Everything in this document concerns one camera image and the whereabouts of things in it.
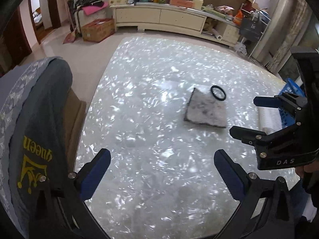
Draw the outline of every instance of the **black rubber ring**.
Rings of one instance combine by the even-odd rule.
[[[214,92],[213,92],[213,89],[214,88],[217,88],[217,89],[219,89],[219,90],[221,90],[222,91],[222,93],[224,94],[224,98],[218,98],[215,94],[214,94]],[[221,87],[219,87],[218,85],[213,85],[212,87],[211,87],[211,93],[213,94],[213,96],[217,99],[217,100],[219,100],[219,101],[224,101],[224,100],[226,100],[226,93],[225,93],[225,91],[221,88]]]

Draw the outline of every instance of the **tile floor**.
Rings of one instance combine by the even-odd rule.
[[[48,35],[23,63],[30,63],[43,57],[61,56],[70,65],[73,73],[72,89],[82,101],[90,103],[101,76],[121,40],[128,36],[150,36],[185,41],[191,44],[218,49],[238,56],[227,46],[204,39],[181,34],[147,30],[137,32],[136,28],[119,28],[119,31],[100,43],[77,39],[72,44],[63,44],[69,33],[69,26],[63,26]]]

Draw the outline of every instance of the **doorway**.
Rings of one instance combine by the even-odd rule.
[[[33,29],[39,44],[52,32],[61,27],[56,0],[28,0]]]
[[[41,13],[40,1],[39,0],[28,0],[30,17],[33,25],[35,36],[37,37],[38,43],[41,44],[43,40],[52,30],[52,26],[45,28],[43,24],[43,16]]]

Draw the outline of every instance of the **person's hand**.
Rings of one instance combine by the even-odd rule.
[[[303,178],[305,172],[319,171],[319,161],[313,161],[311,164],[305,166],[298,166],[295,168],[295,172],[300,178]]]

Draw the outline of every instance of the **white container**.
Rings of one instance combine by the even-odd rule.
[[[127,4],[128,0],[109,0],[108,4],[111,5],[124,5]]]
[[[204,0],[193,0],[193,2],[194,2],[193,9],[201,11],[203,3],[204,3]]]

